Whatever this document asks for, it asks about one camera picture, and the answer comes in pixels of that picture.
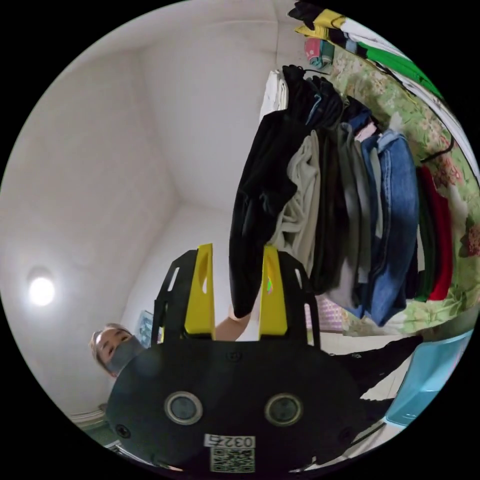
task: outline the ceiling light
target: ceiling light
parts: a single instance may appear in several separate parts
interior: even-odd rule
[[[33,304],[44,307],[54,299],[55,287],[48,278],[38,277],[31,282],[29,294]]]

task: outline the black cloth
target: black cloth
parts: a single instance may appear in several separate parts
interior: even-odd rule
[[[229,240],[230,293],[233,312],[248,315],[262,283],[264,246],[278,215],[297,191],[287,165],[310,129],[286,110],[265,115],[258,127],[238,186]]]
[[[391,341],[383,348],[347,355],[335,355],[334,357],[353,377],[361,396],[399,368],[422,342],[423,338],[421,336],[408,336]],[[368,429],[381,420],[393,400],[393,398],[385,400],[365,400],[361,398],[366,420],[360,431]]]
[[[358,385],[360,395],[394,372],[423,342],[423,338],[407,336],[375,350],[335,355]]]
[[[324,76],[314,75],[311,79],[305,81],[311,85],[312,91],[321,98],[311,120],[308,122],[308,126],[315,130],[319,128],[331,129],[338,123],[342,115],[344,109],[342,97]]]
[[[321,8],[311,3],[304,1],[296,1],[295,8],[288,12],[288,16],[295,20],[303,22],[310,30],[315,30],[314,21],[324,11]]]
[[[413,252],[405,278],[405,296],[409,300],[412,300],[417,296],[417,288],[419,285],[418,249],[419,244],[418,242],[415,242],[415,251]]]
[[[339,284],[338,265],[347,247],[349,217],[335,133],[319,129],[317,136],[321,184],[310,283],[315,294],[322,295]]]
[[[348,100],[348,105],[343,111],[341,121],[348,123],[349,120],[355,118],[357,115],[360,115],[368,109],[361,101],[357,100],[356,98],[350,95],[347,95],[346,98]]]
[[[305,124],[315,103],[315,92],[304,79],[305,70],[296,65],[282,67],[283,78],[288,88],[288,114]]]
[[[347,50],[347,40],[349,39],[347,33],[344,33],[343,31],[336,28],[329,28],[328,38],[333,44],[338,45],[344,50]],[[359,45],[357,42],[355,43],[356,43],[356,49],[354,53],[359,57],[361,57],[362,59],[367,59],[367,49]]]
[[[296,65],[284,65],[282,72],[288,87],[286,110],[291,117],[306,124],[320,97],[320,102],[308,121],[308,127],[312,130],[328,129],[339,121],[344,108],[343,100],[330,81],[317,75],[305,79],[305,70]]]

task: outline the yellow cloth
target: yellow cloth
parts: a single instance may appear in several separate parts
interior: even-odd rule
[[[326,8],[322,13],[313,21],[315,30],[310,30],[307,26],[302,25],[295,29],[295,31],[301,35],[307,37],[313,37],[315,39],[328,40],[328,29],[339,29],[347,18],[339,13]]]

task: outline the label sticker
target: label sticker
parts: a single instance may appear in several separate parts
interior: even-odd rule
[[[206,434],[203,445],[210,448],[210,471],[228,474],[255,472],[255,437]]]

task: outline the blue plastic container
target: blue plastic container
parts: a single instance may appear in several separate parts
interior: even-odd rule
[[[415,349],[405,378],[385,415],[386,423],[407,427],[429,406],[462,358],[472,332],[425,342]]]

